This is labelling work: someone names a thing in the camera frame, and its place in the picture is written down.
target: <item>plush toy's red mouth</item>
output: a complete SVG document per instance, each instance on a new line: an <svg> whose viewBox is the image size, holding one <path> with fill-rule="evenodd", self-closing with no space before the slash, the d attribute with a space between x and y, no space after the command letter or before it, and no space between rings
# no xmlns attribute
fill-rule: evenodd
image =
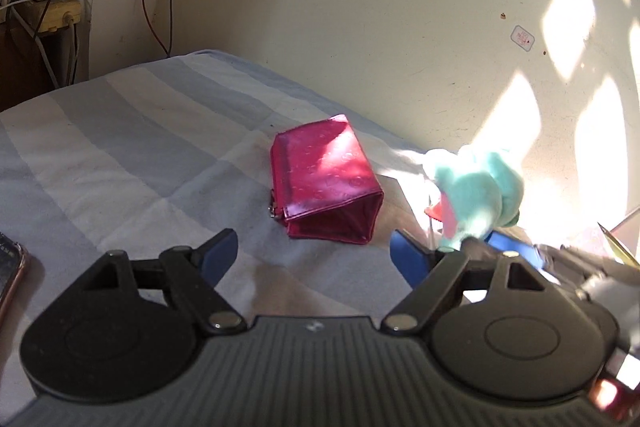
<svg viewBox="0 0 640 427"><path fill-rule="evenodd" d="M425 208L424 213L431 217L431 219L435 219L442 223L442 205L440 204L440 201Z"/></svg>

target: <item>bed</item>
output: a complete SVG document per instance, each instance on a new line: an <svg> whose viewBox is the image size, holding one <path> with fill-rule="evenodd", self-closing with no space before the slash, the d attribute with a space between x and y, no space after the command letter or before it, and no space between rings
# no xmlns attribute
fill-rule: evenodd
<svg viewBox="0 0 640 427"><path fill-rule="evenodd" d="M292 240L270 218L276 133L344 113L385 190L366 247ZM33 255L0 331L0 423L33 398L17 348L102 253L156 257L225 227L239 254L218 291L245 317L370 315L409 291L395 228L424 237L421 151L272 71L198 52L117 71L0 113L0 230Z"/></svg>

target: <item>sticker on wall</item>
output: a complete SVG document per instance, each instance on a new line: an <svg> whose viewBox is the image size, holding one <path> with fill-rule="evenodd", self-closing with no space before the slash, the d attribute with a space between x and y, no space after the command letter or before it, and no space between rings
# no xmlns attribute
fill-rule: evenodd
<svg viewBox="0 0 640 427"><path fill-rule="evenodd" d="M511 33L511 40L519 45L524 51L531 51L536 38L522 26L516 26Z"/></svg>

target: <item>blue object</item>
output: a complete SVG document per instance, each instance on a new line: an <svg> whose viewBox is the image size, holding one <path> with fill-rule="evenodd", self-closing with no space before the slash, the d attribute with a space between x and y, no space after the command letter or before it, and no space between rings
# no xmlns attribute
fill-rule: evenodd
<svg viewBox="0 0 640 427"><path fill-rule="evenodd" d="M238 234L225 229L196 250L202 278L215 287L238 257Z"/></svg>
<svg viewBox="0 0 640 427"><path fill-rule="evenodd" d="M408 232L394 230L389 242L389 254L396 269L411 288L420 284L431 271L430 251L421 247Z"/></svg>
<svg viewBox="0 0 640 427"><path fill-rule="evenodd" d="M545 267L545 261L538 253L538 249L536 247L527 245L513 237L509 237L508 235L494 230L484 241L496 250L503 252L513 250L518 252L520 256L536 270L542 270Z"/></svg>

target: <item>light blue blanket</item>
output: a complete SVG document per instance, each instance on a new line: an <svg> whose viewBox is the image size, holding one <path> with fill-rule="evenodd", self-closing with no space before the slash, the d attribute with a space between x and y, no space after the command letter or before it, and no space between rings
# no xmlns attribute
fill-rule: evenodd
<svg viewBox="0 0 640 427"><path fill-rule="evenodd" d="M385 189L366 247L291 240L270 219L277 132L345 113ZM0 331L0 422L32 397L17 355L30 322L111 248L132 259L225 227L238 261L218 285L256 314L379 319L408 292L394 228L422 233L420 151L259 66L200 52L57 90L0 113L0 230L34 257Z"/></svg>

